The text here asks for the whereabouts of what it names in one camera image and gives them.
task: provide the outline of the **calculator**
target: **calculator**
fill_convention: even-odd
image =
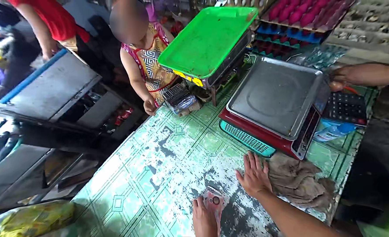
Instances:
[[[364,97],[357,94],[332,92],[322,118],[365,127],[367,113]]]

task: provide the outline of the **brown rag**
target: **brown rag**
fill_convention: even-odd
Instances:
[[[328,178],[315,180],[321,172],[314,164],[276,153],[269,161],[269,180],[273,189],[300,207],[327,207],[334,183]]]

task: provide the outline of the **counter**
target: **counter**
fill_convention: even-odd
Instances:
[[[269,215],[235,178],[234,169],[243,169],[248,148],[218,126],[218,114],[235,88],[217,94],[217,107],[209,102],[188,116],[178,117],[165,106],[159,108],[74,197],[79,205],[77,223],[88,225],[92,236],[194,236],[192,199],[206,186],[213,186],[229,200],[222,213],[223,236],[262,236],[266,232],[281,236]],[[371,114],[378,92],[355,89],[365,95]],[[335,182],[336,191],[328,209],[303,211],[331,223],[364,132],[357,130],[325,144],[312,142],[306,158],[322,170],[318,176]]]

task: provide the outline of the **banknote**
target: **banknote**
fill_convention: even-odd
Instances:
[[[208,186],[203,193],[203,202],[206,209],[215,215],[216,224],[218,225],[218,236],[221,233],[221,215],[224,205],[224,199],[216,189]]]

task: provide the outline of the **yellow sticker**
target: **yellow sticker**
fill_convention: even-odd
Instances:
[[[196,84],[196,85],[198,85],[198,86],[200,86],[200,87],[203,86],[202,81],[199,80],[198,78],[195,78],[195,77],[194,77],[194,78],[191,78],[191,77],[189,77],[189,76],[186,76],[184,73],[179,72],[179,71],[174,70],[174,69],[173,69],[173,72],[174,72],[174,74],[176,74],[176,75],[178,75],[178,76],[180,76],[180,77],[182,77],[182,78],[185,78],[186,80],[191,81],[191,82],[193,82],[194,84]]]
[[[199,80],[198,78],[193,78],[192,82],[195,83],[196,85],[200,86],[200,87],[203,87],[202,81]]]
[[[174,74],[176,74],[176,75],[178,75],[178,76],[180,76],[180,77],[182,77],[182,78],[186,78],[186,75],[183,74],[182,72],[176,71],[176,70],[174,70],[174,69],[173,69],[173,72],[174,72]]]

